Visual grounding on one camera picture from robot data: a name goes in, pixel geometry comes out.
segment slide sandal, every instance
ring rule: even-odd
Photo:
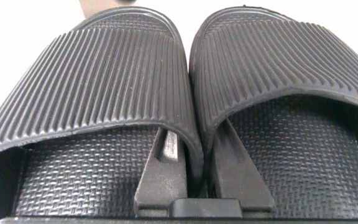
[[[110,9],[57,37],[0,108],[0,219],[167,216],[203,173],[190,88],[158,12]]]
[[[358,55],[344,42],[223,9],[196,35],[190,78],[212,197],[250,217],[358,219]]]

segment white surface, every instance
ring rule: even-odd
[[[138,0],[177,26],[186,54],[201,23],[225,7],[260,6],[325,26],[358,53],[358,1]],[[0,105],[52,41],[84,19],[78,0],[0,1]]]

